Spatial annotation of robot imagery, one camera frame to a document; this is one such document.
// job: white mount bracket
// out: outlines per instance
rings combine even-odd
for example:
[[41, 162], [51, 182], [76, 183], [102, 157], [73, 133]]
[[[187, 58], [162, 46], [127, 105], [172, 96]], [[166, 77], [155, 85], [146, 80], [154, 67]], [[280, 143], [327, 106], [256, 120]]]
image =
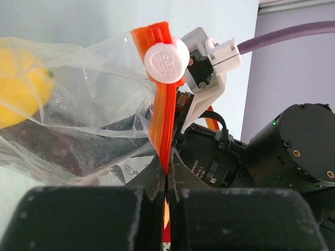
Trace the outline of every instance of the white mount bracket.
[[190, 53], [197, 50], [201, 56], [208, 57], [213, 68], [210, 83], [201, 88], [189, 70], [185, 71], [184, 77], [194, 98], [181, 130], [184, 133], [225, 92], [227, 72], [242, 66], [243, 61], [234, 39], [219, 45], [213, 38], [207, 37], [201, 27], [191, 31], [182, 40]]

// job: yellow lemon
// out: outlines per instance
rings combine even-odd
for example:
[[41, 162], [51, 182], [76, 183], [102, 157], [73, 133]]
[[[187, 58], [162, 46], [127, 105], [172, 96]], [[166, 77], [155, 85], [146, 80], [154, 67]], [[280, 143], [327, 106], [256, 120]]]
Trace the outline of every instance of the yellow lemon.
[[0, 48], [0, 129], [26, 120], [48, 102], [54, 79], [50, 70], [34, 67], [41, 64], [28, 51]]

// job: orange wire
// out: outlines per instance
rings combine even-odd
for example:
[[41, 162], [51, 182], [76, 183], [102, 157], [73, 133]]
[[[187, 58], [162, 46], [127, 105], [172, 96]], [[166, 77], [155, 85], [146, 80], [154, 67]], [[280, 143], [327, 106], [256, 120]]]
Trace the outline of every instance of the orange wire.
[[[214, 111], [213, 107], [208, 107], [207, 111]], [[205, 118], [207, 127], [211, 130], [220, 130], [219, 123], [215, 119]]]

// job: black cable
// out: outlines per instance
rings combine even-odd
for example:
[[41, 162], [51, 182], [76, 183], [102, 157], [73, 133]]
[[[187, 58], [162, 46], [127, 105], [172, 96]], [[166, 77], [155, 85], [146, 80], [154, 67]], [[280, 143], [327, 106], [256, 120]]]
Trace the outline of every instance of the black cable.
[[214, 119], [216, 121], [218, 121], [221, 125], [222, 125], [222, 136], [223, 138], [226, 140], [226, 142], [228, 142], [228, 129], [227, 129], [227, 125], [225, 120], [223, 119], [223, 117], [214, 112], [214, 111], [204, 111], [203, 114], [200, 115], [199, 118], [208, 118], [208, 119]]

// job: plastic bag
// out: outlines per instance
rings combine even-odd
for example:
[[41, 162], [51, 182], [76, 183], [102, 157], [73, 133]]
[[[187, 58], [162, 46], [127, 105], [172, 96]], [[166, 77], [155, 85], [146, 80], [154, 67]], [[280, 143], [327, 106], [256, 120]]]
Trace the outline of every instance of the plastic bag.
[[46, 185], [122, 185], [120, 164], [147, 156], [140, 172], [155, 154], [154, 95], [129, 33], [89, 48], [2, 38], [0, 165]]

